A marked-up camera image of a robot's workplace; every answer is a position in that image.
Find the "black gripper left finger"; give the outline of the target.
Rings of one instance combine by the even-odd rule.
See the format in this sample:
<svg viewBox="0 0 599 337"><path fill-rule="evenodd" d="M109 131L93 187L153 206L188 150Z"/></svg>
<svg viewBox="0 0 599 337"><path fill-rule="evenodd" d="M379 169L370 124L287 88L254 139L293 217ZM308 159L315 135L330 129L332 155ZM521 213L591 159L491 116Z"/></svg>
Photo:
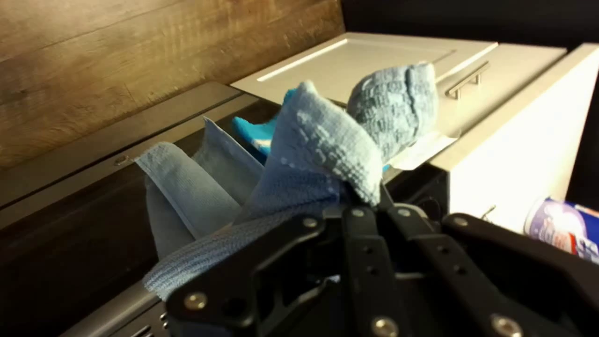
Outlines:
<svg viewBox="0 0 599 337"><path fill-rule="evenodd" d="M299 215L175 290L173 337L276 337L327 288L315 260L327 221Z"/></svg>

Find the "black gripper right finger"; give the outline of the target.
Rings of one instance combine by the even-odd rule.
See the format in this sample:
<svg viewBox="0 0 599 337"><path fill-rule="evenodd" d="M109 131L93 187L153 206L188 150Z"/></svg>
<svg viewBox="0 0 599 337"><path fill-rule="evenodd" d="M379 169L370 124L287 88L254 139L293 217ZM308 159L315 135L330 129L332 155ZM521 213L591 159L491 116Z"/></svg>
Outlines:
<svg viewBox="0 0 599 337"><path fill-rule="evenodd" d="M523 337L599 337L599 266L495 223L452 213L458 240L508 298Z"/></svg>

